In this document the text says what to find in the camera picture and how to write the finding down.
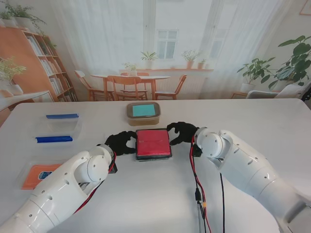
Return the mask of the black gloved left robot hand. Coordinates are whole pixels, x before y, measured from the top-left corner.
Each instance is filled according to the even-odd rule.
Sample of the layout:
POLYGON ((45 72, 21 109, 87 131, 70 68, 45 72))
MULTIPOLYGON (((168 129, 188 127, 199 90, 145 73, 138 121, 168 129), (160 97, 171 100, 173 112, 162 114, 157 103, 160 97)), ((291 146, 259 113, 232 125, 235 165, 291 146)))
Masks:
POLYGON ((137 152, 137 149, 127 146, 127 142, 132 138, 137 140, 137 134, 134 131, 123 131, 110 135, 105 141, 105 145, 109 146, 117 156, 134 154, 137 152))

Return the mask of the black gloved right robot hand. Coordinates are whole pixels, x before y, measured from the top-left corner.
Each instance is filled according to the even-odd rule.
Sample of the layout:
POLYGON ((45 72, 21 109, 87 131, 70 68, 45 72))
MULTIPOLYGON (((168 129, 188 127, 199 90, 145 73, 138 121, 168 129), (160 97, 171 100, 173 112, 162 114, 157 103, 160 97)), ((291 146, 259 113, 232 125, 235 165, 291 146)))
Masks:
POLYGON ((182 142, 191 143, 192 138, 198 131, 199 127, 180 121, 167 125, 166 129, 167 131, 174 129, 174 132, 179 134, 178 137, 170 141, 170 145, 175 146, 182 142))

